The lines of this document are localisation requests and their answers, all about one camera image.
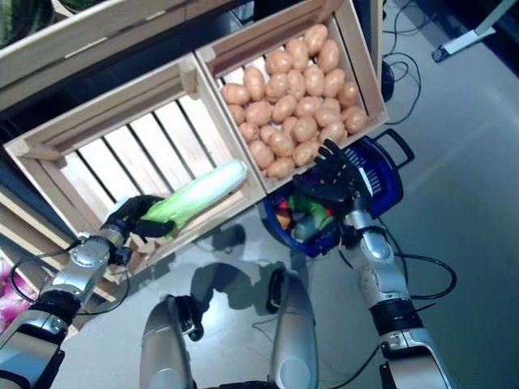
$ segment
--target wooden shelf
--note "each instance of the wooden shelf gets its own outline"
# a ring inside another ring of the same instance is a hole
[[[0,50],[0,110],[230,0],[108,0]],[[63,17],[66,12],[59,8]]]

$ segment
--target gray floor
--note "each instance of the gray floor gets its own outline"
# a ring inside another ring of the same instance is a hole
[[[388,13],[384,24],[391,28],[394,5]],[[413,17],[406,12],[399,28],[412,28]],[[515,388],[519,81],[484,45],[435,64],[431,51],[447,39],[434,24],[399,37],[397,49],[420,66],[423,89],[412,116],[395,126],[417,158],[401,171],[404,199],[384,219],[403,250],[433,254],[457,270],[455,292],[422,318],[458,386]],[[409,77],[398,83],[388,103],[392,120],[406,112],[416,89]],[[205,336],[188,342],[199,387],[265,378],[275,323],[256,325],[266,335],[253,325],[272,317],[264,312],[264,297],[278,261],[299,270],[308,285],[317,317],[320,387],[345,380],[377,341],[353,274],[337,252],[313,262],[290,253],[268,235],[253,207],[166,260],[119,309],[67,341],[53,387],[138,388],[139,340],[150,309],[164,294],[192,291],[212,293]],[[421,263],[410,264],[410,277],[416,293],[448,282],[440,270]],[[380,387],[381,359],[348,387]]]

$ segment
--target potatoes in crate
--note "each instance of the potatoes in crate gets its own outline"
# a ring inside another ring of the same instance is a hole
[[[340,61],[339,44],[325,25],[316,24],[267,53],[264,69],[246,66],[243,85],[222,87],[239,133],[266,177],[290,176],[313,162],[326,139],[342,144],[366,126],[358,86],[338,67]]]

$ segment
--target wire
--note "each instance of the wire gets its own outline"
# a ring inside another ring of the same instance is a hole
[[[55,257],[57,255],[65,254],[65,253],[69,252],[70,250],[72,250],[74,247],[76,247],[80,243],[81,243],[81,241],[76,240],[76,241],[72,242],[72,244],[70,246],[68,246],[66,249],[61,249],[61,250],[54,251],[54,252],[51,252],[51,253],[44,253],[44,254],[39,254],[39,255],[33,255],[31,257],[26,257],[26,258],[19,259],[15,263],[15,265],[11,268],[11,270],[9,272],[9,281],[11,282],[11,285],[12,285],[13,289],[15,290],[15,293],[18,296],[22,297],[24,300],[29,301],[31,304],[34,304],[36,302],[36,300],[34,300],[33,298],[30,298],[28,295],[26,295],[20,289],[20,287],[16,284],[16,280],[15,280],[16,269],[18,269],[21,265],[23,265],[24,263],[27,263],[27,262],[35,261],[37,259],[42,259],[42,258],[47,258],[47,257]],[[54,271],[54,269],[47,263],[40,263],[40,265],[42,267],[50,270],[50,271]],[[80,315],[80,316],[94,316],[94,315],[97,315],[97,314],[105,314],[107,312],[110,312],[110,311],[115,310],[116,308],[118,308],[126,300],[126,298],[128,297],[128,294],[130,293],[130,277],[128,275],[128,270],[126,268],[125,268],[125,274],[126,274],[127,288],[126,288],[125,293],[122,296],[120,301],[115,303],[110,308],[107,308],[105,310],[101,310],[99,312],[79,312],[77,315]],[[40,293],[41,293],[41,290],[43,289],[43,285],[44,284],[45,284],[45,282],[42,284],[40,291],[38,291],[38,297],[40,296]]]
[[[122,296],[121,300],[113,304],[110,308],[106,308],[105,310],[100,310],[98,312],[79,312],[78,316],[96,316],[98,314],[106,314],[108,312],[111,312],[112,310],[117,309],[121,304],[127,299],[128,295],[130,294],[130,276],[128,275],[128,270],[125,269],[125,274],[127,278],[127,288],[124,291],[124,295]]]
[[[395,39],[392,43],[392,47],[391,47],[391,50],[389,50],[389,53],[386,53],[384,54],[382,57],[383,58],[387,58],[387,57],[391,57],[391,56],[394,56],[394,55],[400,55],[400,56],[403,56],[403,57],[406,57],[408,58],[413,64],[414,66],[416,67],[416,73],[418,75],[418,92],[416,94],[416,97],[414,98],[414,101],[413,101],[413,104],[411,105],[411,108],[409,110],[409,112],[401,119],[395,121],[395,122],[387,122],[386,124],[388,126],[395,126],[397,124],[401,124],[403,121],[405,121],[409,116],[411,116],[411,114],[413,113],[414,111],[414,107],[416,106],[416,104],[418,103],[418,99],[420,98],[420,95],[422,94],[422,76],[420,75],[420,68],[418,67],[418,64],[416,63],[416,61],[414,60],[414,58],[412,58],[409,54],[406,54],[406,53],[402,53],[402,52],[395,52],[395,49],[397,48],[397,42],[398,42],[398,35],[399,34],[402,34],[404,32],[412,32],[412,31],[416,31],[416,30],[419,30],[420,28],[422,28],[425,24],[429,23],[433,18],[431,17],[428,21],[424,20],[424,22],[422,24],[420,24],[418,27],[416,28],[411,28],[411,29],[408,29],[408,30],[397,30],[397,23],[398,23],[398,18],[400,17],[401,13],[404,11],[405,8],[407,8],[408,6],[411,6],[413,3],[415,2],[415,0],[409,0],[406,4],[404,4],[404,6],[397,12],[397,14],[395,15],[395,19],[393,20],[393,30],[383,30],[383,32],[386,32],[386,33],[389,33],[389,34],[393,34],[395,36]],[[397,82],[397,81],[400,81],[402,80],[404,77],[406,77],[407,75],[409,74],[409,65],[406,65],[406,70],[405,70],[405,73],[402,77],[400,77],[399,79],[395,79],[394,82]]]
[[[357,369],[357,371],[351,377],[348,378],[347,381],[340,383],[339,385],[336,385],[335,387],[328,387],[326,389],[339,389],[340,387],[345,387],[346,385],[348,385],[349,383],[354,381],[367,368],[367,366],[373,360],[373,358],[375,357],[375,355],[379,351],[379,349],[380,349],[380,346],[377,345],[375,347],[375,349],[371,352],[370,356],[366,359],[366,361]]]
[[[418,255],[418,254],[402,254],[402,249],[400,245],[397,242],[397,239],[393,236],[391,231],[389,231],[388,226],[384,223],[382,219],[379,218],[379,222],[384,226],[386,229],[386,234],[389,236],[389,238],[392,240],[396,251],[394,252],[394,255],[399,257],[402,260],[402,265],[404,268],[404,277],[405,277],[405,283],[408,283],[409,280],[409,271],[407,268],[407,263],[405,259],[418,259],[430,263],[434,263],[436,265],[441,266],[443,269],[448,271],[448,273],[451,276],[451,282],[449,283],[448,287],[443,290],[442,292],[435,293],[435,294],[426,294],[426,295],[411,295],[411,298],[414,300],[435,300],[436,298],[445,297],[448,294],[450,294],[454,288],[456,288],[457,284],[457,274],[456,272],[445,262],[440,261],[439,259],[428,257],[426,255]]]
[[[396,66],[396,65],[404,65],[404,67],[405,67],[404,73],[399,78],[395,78],[395,75],[393,73],[393,82],[394,83],[397,83],[398,81],[404,79],[407,76],[407,74],[409,73],[409,64],[407,62],[396,61],[393,63],[389,63],[388,65],[389,65],[389,69],[391,69],[391,66]]]
[[[389,50],[389,53],[384,54],[382,57],[387,57],[393,51],[395,51],[395,49],[397,48],[397,42],[398,42],[397,23],[398,23],[398,18],[400,17],[400,15],[404,11],[404,9],[407,8],[408,6],[410,6],[411,3],[413,3],[414,1],[415,0],[409,0],[406,4],[404,4],[404,6],[400,10],[398,10],[397,14],[395,15],[395,19],[393,20],[393,29],[392,29],[392,31],[391,30],[383,30],[383,32],[387,32],[387,33],[393,34],[395,36],[395,40],[392,43],[392,47],[391,47],[391,50]]]
[[[51,252],[51,253],[44,253],[44,254],[39,254],[39,255],[33,255],[33,256],[30,256],[30,257],[19,259],[13,265],[13,267],[11,268],[11,271],[9,271],[9,281],[11,282],[11,285],[12,285],[13,289],[15,290],[15,293],[18,296],[22,297],[25,301],[29,301],[31,304],[34,304],[36,302],[36,300],[34,300],[33,298],[30,298],[29,296],[27,296],[24,292],[22,292],[22,290],[16,284],[16,281],[15,281],[16,269],[18,269],[18,267],[20,267],[22,264],[27,263],[27,262],[35,261],[37,259],[42,259],[42,258],[46,258],[46,257],[55,257],[57,255],[65,254],[65,253],[69,252],[70,250],[72,250],[74,247],[76,247],[78,244],[79,244],[79,241],[73,241],[72,244],[70,246],[68,246],[66,249],[61,249],[61,250],[54,251],[54,252]],[[49,269],[51,271],[54,271],[54,269],[50,265],[48,265],[46,263],[41,263],[41,266],[45,267],[45,268],[47,268],[47,269]]]
[[[411,108],[409,112],[402,118],[395,122],[387,122],[386,125],[388,126],[395,126],[396,124],[402,123],[404,120],[406,120],[414,111],[414,107],[416,106],[416,103],[418,103],[418,99],[420,98],[420,95],[422,94],[422,75],[420,74],[420,68],[413,57],[411,57],[409,54],[402,53],[402,52],[392,52],[389,54],[386,54],[385,57],[393,56],[393,55],[401,55],[402,57],[408,58],[413,64],[414,67],[416,67],[416,74],[418,76],[418,92],[416,93],[416,97],[414,98],[413,104],[411,105]]]
[[[348,267],[349,267],[350,269],[353,269],[353,268],[354,268],[353,266],[351,266],[350,261],[348,261],[348,259],[346,259],[346,257],[344,256],[344,254],[342,254],[342,250],[341,250],[340,247],[339,247],[339,255],[341,256],[341,258],[342,258],[342,260],[344,261],[344,263],[345,263],[346,265],[348,265]]]
[[[254,328],[255,330],[258,330],[259,332],[261,332],[263,334],[263,336],[270,341],[270,343],[274,343],[274,339],[271,338],[270,335],[265,330],[263,330],[261,327],[259,327],[260,324],[267,324],[267,323],[273,322],[274,320],[277,320],[277,316],[270,318],[268,320],[264,320],[263,322],[252,323],[251,327]]]
[[[433,307],[435,305],[436,305],[435,302],[433,302],[432,304],[427,304],[426,306],[418,308],[417,310],[415,310],[415,312],[420,312],[422,310],[427,310],[427,309],[429,309],[429,308],[431,308],[431,307]],[[377,351],[379,351],[379,349],[380,349],[380,346],[377,345],[375,347],[375,349],[371,352],[370,356],[366,359],[366,361],[357,369],[357,371],[350,378],[348,378],[343,383],[340,383],[339,385],[336,385],[335,387],[328,387],[326,389],[339,389],[341,387],[345,387],[346,385],[352,383],[368,367],[368,365],[371,363],[371,361],[373,360],[373,358],[375,357],[375,355],[376,355]]]
[[[454,290],[454,288],[456,288],[456,284],[457,284],[456,272],[447,263],[442,262],[436,258],[428,257],[426,255],[402,254],[401,252],[396,252],[395,255],[398,257],[401,257],[401,258],[419,259],[421,261],[435,263],[436,265],[441,266],[443,269],[448,271],[448,273],[451,276],[450,284],[443,291],[441,291],[439,293],[435,293],[435,294],[411,295],[412,299],[414,299],[414,300],[435,300],[436,298],[441,298],[441,297],[447,296],[449,293],[451,293]]]

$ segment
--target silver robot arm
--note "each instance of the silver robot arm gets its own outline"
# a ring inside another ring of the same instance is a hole
[[[294,176],[303,193],[330,204],[344,217],[342,237],[350,263],[380,335],[388,362],[380,367],[384,389],[454,389],[438,348],[424,328],[394,261],[384,229],[371,218],[372,190],[362,168],[329,139],[315,159],[321,180]]]
[[[454,389],[380,227],[363,210],[349,213],[345,223],[358,233],[358,243],[350,249],[350,263],[388,359],[380,367],[384,389]]]
[[[0,336],[1,388],[50,387],[65,357],[60,345],[68,326],[123,242],[117,229],[106,226],[71,250],[69,263]]]

